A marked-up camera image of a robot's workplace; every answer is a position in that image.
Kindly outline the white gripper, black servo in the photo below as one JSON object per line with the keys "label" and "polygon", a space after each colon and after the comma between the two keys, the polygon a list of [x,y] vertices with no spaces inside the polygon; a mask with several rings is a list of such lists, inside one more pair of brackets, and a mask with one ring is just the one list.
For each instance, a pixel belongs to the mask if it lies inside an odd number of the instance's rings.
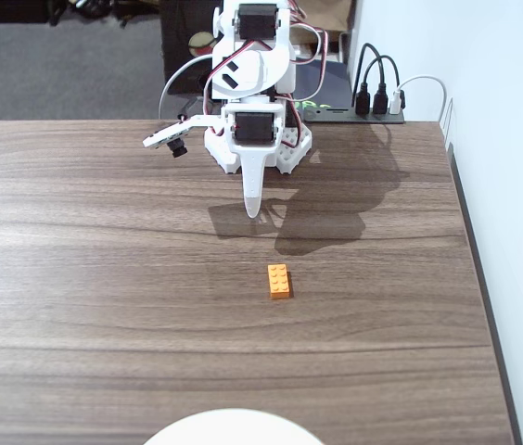
{"label": "white gripper, black servo", "polygon": [[262,203],[266,160],[281,141],[285,106],[280,102],[229,102],[222,108],[223,148],[240,160],[243,198],[247,215],[255,219]]}

